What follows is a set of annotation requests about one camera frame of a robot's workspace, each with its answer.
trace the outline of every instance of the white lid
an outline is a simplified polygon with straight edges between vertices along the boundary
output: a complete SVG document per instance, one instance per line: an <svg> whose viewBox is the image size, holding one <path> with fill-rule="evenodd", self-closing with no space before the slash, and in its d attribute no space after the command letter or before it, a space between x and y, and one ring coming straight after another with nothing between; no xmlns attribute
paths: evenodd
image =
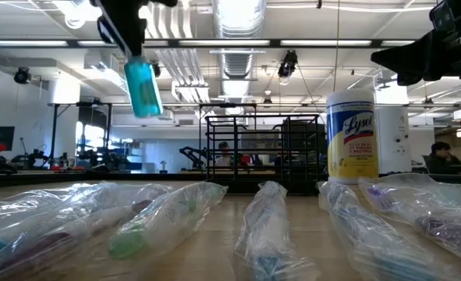
<svg viewBox="0 0 461 281"><path fill-rule="evenodd" d="M367 89L349 89L329 94L327 105L335 105L341 102L350 101L372 101L374 102L374 92Z"/></svg>

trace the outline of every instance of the black camera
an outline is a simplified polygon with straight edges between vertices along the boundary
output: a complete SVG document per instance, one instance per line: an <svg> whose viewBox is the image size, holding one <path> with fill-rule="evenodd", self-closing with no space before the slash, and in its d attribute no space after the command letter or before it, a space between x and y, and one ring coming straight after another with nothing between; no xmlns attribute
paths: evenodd
<svg viewBox="0 0 461 281"><path fill-rule="evenodd" d="M22 84L26 85L29 84L31 81L31 75L29 73L29 68L28 67L19 67L19 70L15 73L15 76L13 77L13 80L17 84Z"/></svg>
<svg viewBox="0 0 461 281"><path fill-rule="evenodd" d="M371 60L398 73L398 85L461 79L461 0L444 0L429 14L434 29L402 47L374 52Z"/></svg>
<svg viewBox="0 0 461 281"><path fill-rule="evenodd" d="M288 50L285 54L284 60L278 68L278 76L281 78L287 78L291 76L296 70L296 64L298 63L298 56L296 51Z"/></svg>

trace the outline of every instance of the clear plastic bag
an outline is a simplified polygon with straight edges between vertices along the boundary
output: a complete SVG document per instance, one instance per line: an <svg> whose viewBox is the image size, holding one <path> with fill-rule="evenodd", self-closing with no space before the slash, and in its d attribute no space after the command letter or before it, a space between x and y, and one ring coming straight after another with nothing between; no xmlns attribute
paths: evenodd
<svg viewBox="0 0 461 281"><path fill-rule="evenodd" d="M111 231L170 191L158 184L99 183L29 191L0 201L0 280L45 279L42 272L52 272L48 276L53 279L61 269L83 266L86 258L75 256L87 257L90 252L84 249L108 239ZM14 218L6 211L10 209L16 210Z"/></svg>
<svg viewBox="0 0 461 281"><path fill-rule="evenodd" d="M298 258L289 238L285 206L287 190L275 182L260 185L244 214L235 248L238 280L315 280L318 270L307 258Z"/></svg>
<svg viewBox="0 0 461 281"><path fill-rule="evenodd" d="M369 203L405 222L461 258L461 184L437 183L426 175L360 179Z"/></svg>
<svg viewBox="0 0 461 281"><path fill-rule="evenodd" d="M197 231L227 189L195 183L158 197L110 239L110 257L147 261L172 250Z"/></svg>
<svg viewBox="0 0 461 281"><path fill-rule="evenodd" d="M360 206L349 187L325 183L320 206L331 216L352 267L366 281L461 280L447 265Z"/></svg>

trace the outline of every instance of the security camera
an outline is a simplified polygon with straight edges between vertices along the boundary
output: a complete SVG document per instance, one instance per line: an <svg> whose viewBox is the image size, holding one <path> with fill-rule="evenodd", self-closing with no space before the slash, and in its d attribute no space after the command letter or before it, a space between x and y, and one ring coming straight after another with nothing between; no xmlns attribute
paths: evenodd
<svg viewBox="0 0 461 281"><path fill-rule="evenodd" d="M298 56L296 51L288 50L285 54L284 60L278 68L278 76L281 78L287 78L291 76L296 70L296 64L298 63Z"/></svg>
<svg viewBox="0 0 461 281"><path fill-rule="evenodd" d="M19 70L15 73L15 76L13 77L13 80L17 84L22 84L26 85L30 82L31 80L31 75L29 74L29 67L19 67Z"/></svg>

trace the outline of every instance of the desk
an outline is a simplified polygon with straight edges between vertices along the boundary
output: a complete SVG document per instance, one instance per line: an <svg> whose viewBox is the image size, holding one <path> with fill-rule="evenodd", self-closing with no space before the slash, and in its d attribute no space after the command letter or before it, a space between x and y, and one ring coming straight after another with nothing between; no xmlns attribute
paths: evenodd
<svg viewBox="0 0 461 281"><path fill-rule="evenodd" d="M153 182L182 187L191 182ZM0 199L25 190L66 187L69 183L52 183L0 189ZM358 188L353 187L361 204L368 206ZM132 279L127 276L102 278L104 271L91 275L67 276L60 280L156 280L156 281L235 281L232 270L232 251L243 224L243 215L252 196L224 197L222 203L211 209L199 230L163 258L144 266L145 273ZM287 197L291 239L301 257L311 257L322 271L318 281L363 281L349 265L327 212L319 209L318 197ZM406 237L435 254L446 265L453 265L461 272L461 259L429 240L417 235L407 225L389 221Z"/></svg>

